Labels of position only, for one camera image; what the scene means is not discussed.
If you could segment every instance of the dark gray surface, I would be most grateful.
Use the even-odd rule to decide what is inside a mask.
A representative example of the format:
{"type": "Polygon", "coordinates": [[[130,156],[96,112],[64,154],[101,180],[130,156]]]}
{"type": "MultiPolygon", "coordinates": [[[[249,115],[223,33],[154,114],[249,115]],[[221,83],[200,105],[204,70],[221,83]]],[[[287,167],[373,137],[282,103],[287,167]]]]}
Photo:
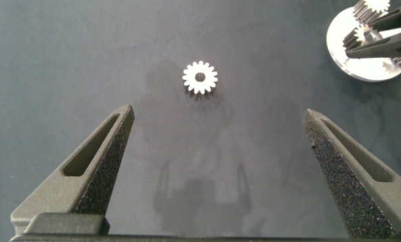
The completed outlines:
{"type": "Polygon", "coordinates": [[[305,110],[401,175],[401,76],[352,79],[326,48],[355,2],[0,1],[0,241],[10,212],[125,104],[136,118],[111,233],[346,237],[305,110]],[[219,74],[205,102],[182,86],[199,60],[219,74]]]}

